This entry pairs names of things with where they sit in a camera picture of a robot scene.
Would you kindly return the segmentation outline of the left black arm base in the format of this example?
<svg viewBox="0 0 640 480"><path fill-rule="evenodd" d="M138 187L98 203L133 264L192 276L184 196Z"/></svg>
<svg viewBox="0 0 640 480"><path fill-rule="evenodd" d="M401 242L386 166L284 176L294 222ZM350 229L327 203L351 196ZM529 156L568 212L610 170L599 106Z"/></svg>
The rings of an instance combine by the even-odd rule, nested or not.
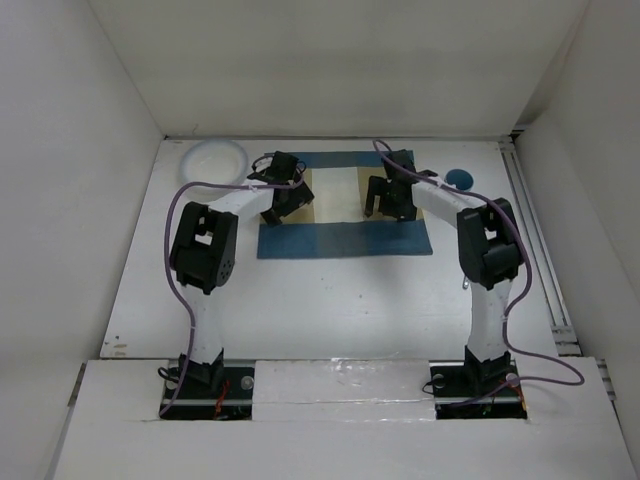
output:
<svg viewBox="0 0 640 480"><path fill-rule="evenodd" d="M226 363L222 378L212 386L187 377L174 402L171 399L179 380L178 367L159 367L158 374L164 381L159 406L162 420L243 421L252 417L254 362Z"/></svg>

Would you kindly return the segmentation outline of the blue beige cloth placemat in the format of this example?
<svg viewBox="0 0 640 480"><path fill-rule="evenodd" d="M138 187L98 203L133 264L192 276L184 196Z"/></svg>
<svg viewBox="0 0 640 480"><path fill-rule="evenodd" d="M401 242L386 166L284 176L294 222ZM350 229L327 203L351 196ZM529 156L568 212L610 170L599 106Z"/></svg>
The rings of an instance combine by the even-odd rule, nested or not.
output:
<svg viewBox="0 0 640 480"><path fill-rule="evenodd" d="M433 253L426 222L398 222L374 213L364 215L369 178L383 177L381 158L373 151L298 151L314 200L282 219L280 226L261 223L260 260L339 259L367 256L428 256Z"/></svg>

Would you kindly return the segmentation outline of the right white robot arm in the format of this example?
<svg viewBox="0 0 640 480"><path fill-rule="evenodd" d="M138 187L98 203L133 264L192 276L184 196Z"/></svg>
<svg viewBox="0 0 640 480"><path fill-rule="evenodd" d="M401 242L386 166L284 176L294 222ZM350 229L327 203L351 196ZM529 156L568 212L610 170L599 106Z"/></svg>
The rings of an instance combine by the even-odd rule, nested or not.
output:
<svg viewBox="0 0 640 480"><path fill-rule="evenodd" d="M512 284L523 264L509 201L459 192L436 173L418 172L406 150L381 155L385 175L369 178L364 214L398 221L425 210L456 229L458 260L471 287L471 330L460 365L431 366L436 396L477 397L513 372L503 338Z"/></svg>

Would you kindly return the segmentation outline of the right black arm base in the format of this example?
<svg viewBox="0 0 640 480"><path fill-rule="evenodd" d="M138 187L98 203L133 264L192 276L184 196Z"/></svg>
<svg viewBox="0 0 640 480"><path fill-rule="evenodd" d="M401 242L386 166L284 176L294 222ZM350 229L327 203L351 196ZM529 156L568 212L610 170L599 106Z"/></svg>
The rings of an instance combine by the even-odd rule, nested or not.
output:
<svg viewBox="0 0 640 480"><path fill-rule="evenodd" d="M516 373L511 363L505 373L478 386L462 361L434 361L422 392L434 399L437 420L526 420L522 391L506 383L507 375Z"/></svg>

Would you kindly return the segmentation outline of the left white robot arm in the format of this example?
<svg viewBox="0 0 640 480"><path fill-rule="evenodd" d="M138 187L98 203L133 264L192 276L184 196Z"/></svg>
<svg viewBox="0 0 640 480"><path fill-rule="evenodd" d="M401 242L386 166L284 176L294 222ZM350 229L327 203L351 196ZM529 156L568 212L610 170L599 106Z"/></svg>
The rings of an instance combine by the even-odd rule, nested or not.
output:
<svg viewBox="0 0 640 480"><path fill-rule="evenodd" d="M177 389L213 398L224 390L224 347L215 321L206 311L208 296L230 279L236 262L239 226L260 217L269 226L310 204L314 195L305 183L303 162L281 151L262 157L267 162L240 185L189 182L174 195L165 221L170 232L178 200L190 188L224 190L208 203L183 207L174 237L164 239L169 286L189 317L186 352L178 360Z"/></svg>

